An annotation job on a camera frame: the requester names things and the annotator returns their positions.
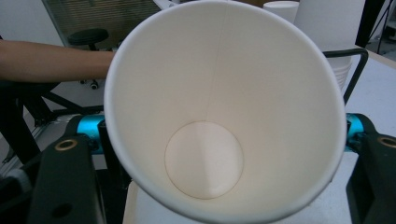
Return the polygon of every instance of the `white table surface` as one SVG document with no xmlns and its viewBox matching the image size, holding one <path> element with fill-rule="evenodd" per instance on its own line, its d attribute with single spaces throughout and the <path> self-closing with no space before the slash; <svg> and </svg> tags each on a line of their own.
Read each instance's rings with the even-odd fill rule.
<svg viewBox="0 0 396 224">
<path fill-rule="evenodd" d="M 353 57 L 352 76 L 359 56 Z M 396 136 L 396 63 L 371 54 L 355 90 L 346 105 L 347 113 L 367 116 L 380 133 Z M 279 220 L 277 224 L 348 224 L 351 223 L 347 205 L 346 185 L 357 155 L 345 152 L 332 183 L 306 208 Z M 182 217 L 150 198 L 134 182 L 129 188 L 124 223 L 134 224 L 192 224 L 199 223 Z"/>
</svg>

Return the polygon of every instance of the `human arm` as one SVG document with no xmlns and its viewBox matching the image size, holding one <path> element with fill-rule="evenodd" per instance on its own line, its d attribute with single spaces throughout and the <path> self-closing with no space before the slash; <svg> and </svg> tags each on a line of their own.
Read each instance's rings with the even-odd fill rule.
<svg viewBox="0 0 396 224">
<path fill-rule="evenodd" d="M 62 82 L 106 78 L 111 51 L 0 40 L 0 80 Z"/>
</svg>

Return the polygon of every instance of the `office chair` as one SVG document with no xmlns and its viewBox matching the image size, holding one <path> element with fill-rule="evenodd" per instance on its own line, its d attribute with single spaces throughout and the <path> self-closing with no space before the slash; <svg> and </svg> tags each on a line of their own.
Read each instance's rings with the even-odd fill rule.
<svg viewBox="0 0 396 224">
<path fill-rule="evenodd" d="M 40 153 L 23 118 L 23 106 L 35 119 L 35 126 L 45 125 L 60 115 L 89 115 L 103 111 L 102 105 L 82 107 L 52 93 L 58 84 L 0 81 L 0 132 L 23 164 Z M 43 97 L 65 109 L 51 111 Z"/>
<path fill-rule="evenodd" d="M 78 31 L 67 37 L 69 44 L 74 46 L 88 45 L 90 50 L 98 50 L 95 46 L 96 43 L 104 41 L 108 38 L 108 32 L 105 29 L 88 29 Z M 86 80 L 81 80 L 79 83 L 85 84 Z M 98 82 L 94 79 L 91 83 L 91 88 L 96 90 L 99 88 Z"/>
</svg>

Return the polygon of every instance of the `white paper cup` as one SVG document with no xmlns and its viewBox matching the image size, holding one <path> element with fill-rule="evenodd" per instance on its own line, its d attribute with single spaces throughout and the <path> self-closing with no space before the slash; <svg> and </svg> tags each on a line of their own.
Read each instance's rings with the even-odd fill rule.
<svg viewBox="0 0 396 224">
<path fill-rule="evenodd" d="M 346 140 L 322 52 L 289 22 L 235 1 L 182 4 L 140 23 L 110 66 L 105 111 L 140 188 L 202 222 L 299 211 L 331 181 Z"/>
<path fill-rule="evenodd" d="M 328 58 L 327 61 L 332 67 L 332 70 L 335 71 L 350 66 L 352 64 L 352 57 L 347 56 L 339 58 Z"/>
<path fill-rule="evenodd" d="M 365 0 L 300 0 L 294 21 L 322 51 L 353 49 Z"/>
<path fill-rule="evenodd" d="M 351 66 L 352 66 L 352 61 L 350 61 L 350 63 L 348 63 L 343 67 L 338 67 L 333 69 L 340 90 L 344 88 Z"/>
<path fill-rule="evenodd" d="M 294 1 L 275 1 L 264 3 L 262 8 L 294 23 L 299 3 Z"/>
</svg>

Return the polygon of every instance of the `floor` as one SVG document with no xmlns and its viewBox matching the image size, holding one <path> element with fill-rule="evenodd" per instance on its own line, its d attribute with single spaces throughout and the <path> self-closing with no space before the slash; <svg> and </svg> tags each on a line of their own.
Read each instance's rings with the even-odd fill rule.
<svg viewBox="0 0 396 224">
<path fill-rule="evenodd" d="M 373 41 L 373 43 L 368 46 L 368 49 L 376 49 L 376 46 L 377 42 Z M 384 57 L 396 61 L 396 44 L 391 42 L 382 43 L 381 53 L 383 53 Z M 353 66 L 356 66 L 357 60 L 358 58 L 355 57 Z M 376 62 L 370 61 L 370 64 L 376 65 Z M 385 70 L 382 71 L 382 73 L 387 75 L 387 79 L 385 80 L 382 76 L 365 77 L 363 74 L 359 87 L 353 92 L 351 100 L 346 107 L 346 112 L 365 114 L 370 117 L 376 126 L 378 126 L 379 132 L 396 136 L 396 122 L 392 119 L 392 114 L 394 109 L 396 109 L 396 105 L 392 100 L 394 97 L 391 97 L 391 95 L 396 94 L 396 91 L 392 90 L 394 89 L 394 83 L 396 82 L 396 70 L 388 67 L 384 69 Z M 373 67 L 367 67 L 365 68 L 364 73 L 375 73 L 373 70 L 375 70 Z M 91 90 L 89 85 L 81 85 L 77 82 L 66 82 L 58 86 L 53 92 L 75 102 L 78 105 L 101 105 L 103 103 L 106 82 L 104 80 L 99 82 L 100 88 L 95 91 Z M 378 85 L 378 83 L 382 83 L 381 85 L 384 84 L 383 88 L 388 91 L 382 92 L 379 89 L 374 89 L 373 86 Z M 51 103 L 49 103 L 49 105 L 51 108 L 60 108 L 58 105 Z M 377 114 L 373 115 L 373 107 L 378 108 L 378 111 L 381 113 L 381 117 Z M 36 137 L 38 145 L 40 148 L 44 149 L 49 143 L 62 135 L 67 121 L 69 121 L 71 117 L 59 117 L 57 120 L 53 121 L 51 125 L 41 129 L 35 129 L 33 127 L 33 121 L 29 115 L 25 118 L 32 127 L 32 131 Z M 0 138 L 0 161 L 4 159 L 6 152 L 7 142 Z M 93 159 L 97 169 L 106 168 L 103 156 L 94 156 Z M 327 187 L 326 190 L 323 191 L 323 193 L 319 195 L 319 197 L 317 197 L 307 208 L 276 223 L 350 223 L 347 197 L 344 189 L 356 159 L 356 154 L 346 152 L 341 161 L 339 171 L 330 186 Z M 0 175 L 6 174 L 9 170 L 19 166 L 21 166 L 21 164 L 17 159 L 8 163 L 2 163 L 0 164 Z M 145 196 L 144 192 L 138 195 L 138 201 L 141 202 L 141 205 L 136 208 L 136 216 L 138 218 L 136 223 L 197 223 L 173 214 L 155 203 L 155 201 L 150 199 L 148 195 Z"/>
</svg>

